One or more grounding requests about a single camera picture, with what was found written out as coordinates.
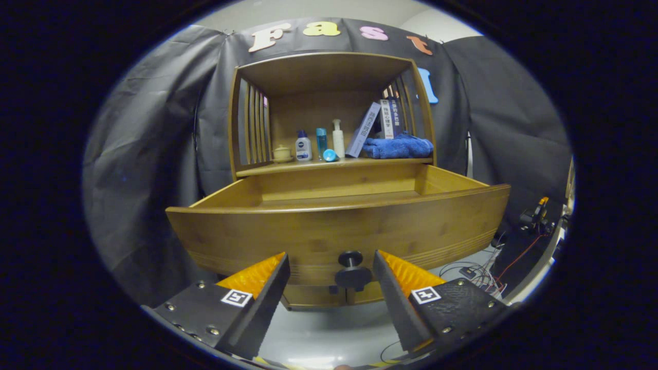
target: blue letter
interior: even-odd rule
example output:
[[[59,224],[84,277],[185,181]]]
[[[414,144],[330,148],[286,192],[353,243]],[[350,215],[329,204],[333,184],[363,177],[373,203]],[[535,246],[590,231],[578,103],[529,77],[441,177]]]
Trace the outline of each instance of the blue letter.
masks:
[[[420,78],[422,79],[422,84],[425,86],[425,92],[427,93],[427,98],[431,104],[436,104],[439,102],[439,98],[434,96],[432,91],[432,84],[430,83],[430,71],[424,68],[418,68],[418,73],[420,73]]]

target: white bottle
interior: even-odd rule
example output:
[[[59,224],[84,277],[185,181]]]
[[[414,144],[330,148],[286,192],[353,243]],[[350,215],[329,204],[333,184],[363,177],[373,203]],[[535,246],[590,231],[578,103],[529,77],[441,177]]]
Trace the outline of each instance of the white bottle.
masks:
[[[311,141],[306,136],[306,131],[297,131],[297,141],[295,142],[295,156],[298,161],[310,161],[313,158],[311,151]]]
[[[338,158],[345,158],[345,142],[343,140],[343,132],[340,130],[340,119],[334,119],[334,151]]]

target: blue towel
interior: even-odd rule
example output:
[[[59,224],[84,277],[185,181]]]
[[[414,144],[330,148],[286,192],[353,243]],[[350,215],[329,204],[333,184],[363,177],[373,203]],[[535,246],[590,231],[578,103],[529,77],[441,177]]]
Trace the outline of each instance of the blue towel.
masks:
[[[363,150],[368,157],[377,159],[427,158],[434,146],[430,140],[400,134],[393,140],[367,138]]]

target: bamboo cabinet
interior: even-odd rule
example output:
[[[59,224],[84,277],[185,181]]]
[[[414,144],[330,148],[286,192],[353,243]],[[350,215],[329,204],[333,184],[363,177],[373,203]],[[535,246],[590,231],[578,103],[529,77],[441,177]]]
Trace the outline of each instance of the bamboo cabinet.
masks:
[[[189,207],[166,210],[183,247],[199,266],[223,275],[288,252],[287,308],[382,299],[376,281],[362,292],[330,288],[343,269],[343,251],[360,251],[370,269],[377,249],[431,269],[486,248],[509,185],[439,169],[436,151],[421,159],[273,163],[272,150],[293,149],[300,129],[314,157],[315,128],[327,129],[331,148],[336,118],[347,147],[370,104],[391,95],[405,129],[434,143],[429,102],[411,59],[315,53],[236,68],[228,120],[235,181]]]

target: foam letter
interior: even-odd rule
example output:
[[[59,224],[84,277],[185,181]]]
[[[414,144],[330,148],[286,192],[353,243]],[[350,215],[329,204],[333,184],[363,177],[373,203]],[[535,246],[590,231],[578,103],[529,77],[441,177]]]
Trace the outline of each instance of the foam letter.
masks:
[[[416,47],[416,49],[422,51],[423,53],[425,53],[427,55],[432,55],[432,52],[427,50],[427,48],[425,48],[427,46],[426,42],[421,41],[416,36],[407,36],[407,38],[410,39],[411,42],[413,42],[413,45]]]
[[[338,25],[333,22],[312,22],[306,25],[304,34],[306,36],[336,36],[340,35]]]
[[[258,51],[274,45],[276,42],[272,40],[272,38],[277,40],[280,39],[284,35],[283,30],[287,30],[290,27],[292,27],[290,23],[282,23],[252,33],[251,35],[255,39],[253,40],[253,46],[249,48],[249,52],[253,53],[254,51]]]
[[[420,73],[420,79],[422,80],[422,85],[425,86],[425,92],[427,93],[427,99],[431,104],[436,104],[439,102],[439,98],[434,95],[432,91],[432,83],[430,82],[430,71],[418,68],[418,73]]]
[[[363,26],[359,28],[359,30],[361,31],[361,35],[366,39],[382,40],[382,41],[388,40],[388,36],[384,33],[384,30],[381,28]]]

